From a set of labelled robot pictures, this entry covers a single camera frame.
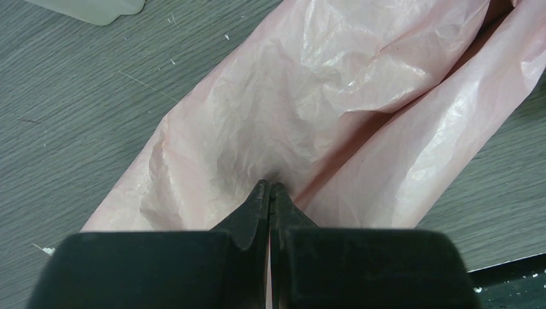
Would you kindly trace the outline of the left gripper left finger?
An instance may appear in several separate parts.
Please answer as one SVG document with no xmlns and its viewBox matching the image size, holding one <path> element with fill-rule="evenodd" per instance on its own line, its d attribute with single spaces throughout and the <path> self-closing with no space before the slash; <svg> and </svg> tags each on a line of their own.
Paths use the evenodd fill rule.
<svg viewBox="0 0 546 309">
<path fill-rule="evenodd" d="M 29 308 L 264 308 L 270 185 L 210 230 L 83 232 L 43 270 Z"/>
</svg>

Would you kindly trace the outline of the white ribbed vase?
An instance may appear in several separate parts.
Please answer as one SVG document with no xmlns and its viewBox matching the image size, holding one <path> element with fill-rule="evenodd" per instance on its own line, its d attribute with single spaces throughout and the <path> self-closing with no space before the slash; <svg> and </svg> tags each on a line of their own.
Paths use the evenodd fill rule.
<svg viewBox="0 0 546 309">
<path fill-rule="evenodd" d="M 121 15 L 138 14 L 145 0 L 26 0 L 45 9 L 97 26 L 111 24 Z"/>
</svg>

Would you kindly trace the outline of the pink flower bouquet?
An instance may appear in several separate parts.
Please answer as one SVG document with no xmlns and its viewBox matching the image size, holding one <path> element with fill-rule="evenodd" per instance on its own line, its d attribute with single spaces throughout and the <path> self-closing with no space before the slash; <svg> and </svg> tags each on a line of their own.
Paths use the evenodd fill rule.
<svg viewBox="0 0 546 309">
<path fill-rule="evenodd" d="M 83 231 L 209 229 L 260 179 L 322 226 L 414 227 L 544 69 L 544 1 L 283 1 Z"/>
</svg>

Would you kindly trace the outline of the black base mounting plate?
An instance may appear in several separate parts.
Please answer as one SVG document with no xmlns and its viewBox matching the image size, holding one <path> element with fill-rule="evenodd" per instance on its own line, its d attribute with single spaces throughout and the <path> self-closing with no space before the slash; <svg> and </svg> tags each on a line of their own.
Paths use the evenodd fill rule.
<svg viewBox="0 0 546 309">
<path fill-rule="evenodd" d="M 545 254 L 469 272 L 482 308 L 545 309 Z"/>
</svg>

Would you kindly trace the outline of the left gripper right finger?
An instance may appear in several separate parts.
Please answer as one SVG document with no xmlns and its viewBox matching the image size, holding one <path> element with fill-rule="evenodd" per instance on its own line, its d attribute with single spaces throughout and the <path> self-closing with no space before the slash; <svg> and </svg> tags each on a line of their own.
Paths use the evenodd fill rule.
<svg viewBox="0 0 546 309">
<path fill-rule="evenodd" d="M 480 308 L 451 240 L 413 229 L 318 227 L 270 192 L 274 308 Z"/>
</svg>

